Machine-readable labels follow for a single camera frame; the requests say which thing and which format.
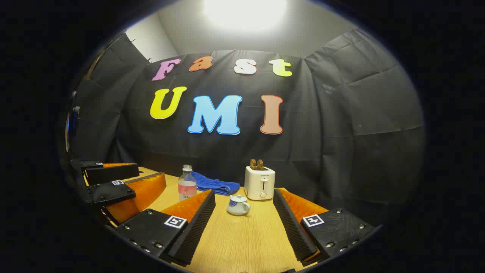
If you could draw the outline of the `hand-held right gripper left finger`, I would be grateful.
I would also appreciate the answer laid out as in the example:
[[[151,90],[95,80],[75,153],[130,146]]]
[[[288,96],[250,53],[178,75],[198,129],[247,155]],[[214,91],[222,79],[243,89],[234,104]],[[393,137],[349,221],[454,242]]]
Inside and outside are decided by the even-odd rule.
[[[146,209],[119,225],[116,232],[158,259],[187,266],[215,206],[215,192],[207,190],[161,212]]]

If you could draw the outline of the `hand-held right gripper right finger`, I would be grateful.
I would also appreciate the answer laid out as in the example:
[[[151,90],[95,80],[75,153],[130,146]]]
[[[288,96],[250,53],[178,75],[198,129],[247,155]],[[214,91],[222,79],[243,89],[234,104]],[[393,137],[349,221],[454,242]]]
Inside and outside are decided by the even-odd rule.
[[[276,188],[272,199],[296,259],[314,263],[348,252],[375,229],[342,207],[326,209]]]

